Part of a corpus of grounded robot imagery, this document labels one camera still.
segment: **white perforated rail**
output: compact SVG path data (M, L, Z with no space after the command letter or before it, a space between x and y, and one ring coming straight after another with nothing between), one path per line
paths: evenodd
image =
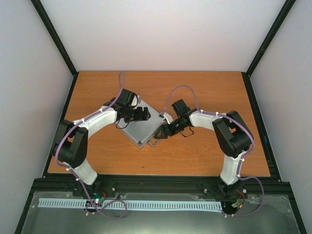
M105 206L112 200L106 200ZM210 211L221 212L221 202L214 201L136 201L125 200L127 209L130 211ZM88 200L86 199L58 199L58 198L40 198L38 207L45 208L86 208ZM121 202L114 202L109 205L108 210L124 210Z

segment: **wooden table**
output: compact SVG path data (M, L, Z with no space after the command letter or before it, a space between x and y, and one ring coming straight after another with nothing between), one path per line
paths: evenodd
M254 135L255 151L243 163L243 176L270 176L260 138L240 72L126 72L125 88L139 95L155 110L161 112L168 94L180 84L196 91L201 109L212 112L236 110ZM98 110L119 91L118 71L81 71L65 119L76 120ZM175 117L171 104L184 99L195 107L187 88L177 89L167 108ZM176 135L162 140L156 147L139 149L114 125L93 135L88 142L87 159L99 174L135 175L220 175L224 154L215 133L193 128L195 134L184 138ZM49 173L66 173L54 160Z

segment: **wall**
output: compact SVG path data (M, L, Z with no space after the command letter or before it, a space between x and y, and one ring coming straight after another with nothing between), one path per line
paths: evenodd
M284 0L43 0L78 70L246 71Z
M312 5L297 1L252 75L273 152L312 233Z
M0 233L41 177L71 75L30 1L0 1Z

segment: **white backdrop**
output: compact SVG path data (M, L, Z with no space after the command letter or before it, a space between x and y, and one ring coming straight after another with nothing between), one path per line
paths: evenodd
M41 177L72 76L30 1L0 1L0 233Z
M312 233L312 5L297 1L260 61L252 84L283 180Z
M43 0L77 70L246 71L284 0Z

